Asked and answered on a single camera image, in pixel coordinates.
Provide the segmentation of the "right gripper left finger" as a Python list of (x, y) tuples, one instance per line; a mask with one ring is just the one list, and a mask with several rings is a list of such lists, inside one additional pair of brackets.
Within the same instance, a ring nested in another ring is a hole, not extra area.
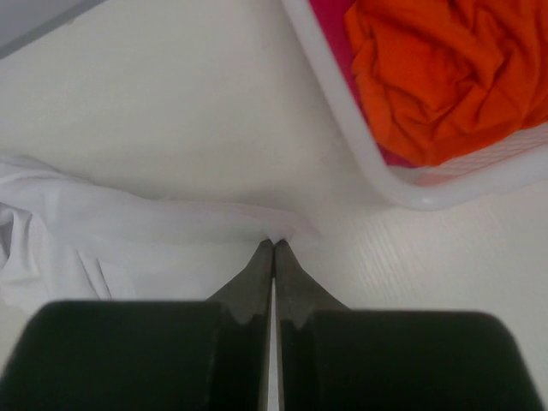
[(56, 301), (1, 374), (4, 410), (264, 410), (274, 247), (203, 301)]

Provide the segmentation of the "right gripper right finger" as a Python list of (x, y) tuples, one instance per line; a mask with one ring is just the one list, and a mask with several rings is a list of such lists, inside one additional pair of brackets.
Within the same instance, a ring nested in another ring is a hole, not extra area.
[(283, 410), (540, 410), (517, 343), (474, 311), (352, 309), (274, 252)]

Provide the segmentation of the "white t shirt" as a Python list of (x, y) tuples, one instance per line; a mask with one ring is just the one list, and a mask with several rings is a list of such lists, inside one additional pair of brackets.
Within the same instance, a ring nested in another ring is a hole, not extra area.
[(1, 158), (1, 296), (29, 313), (60, 300), (204, 297), (257, 243), (315, 234), (290, 211), (149, 200)]

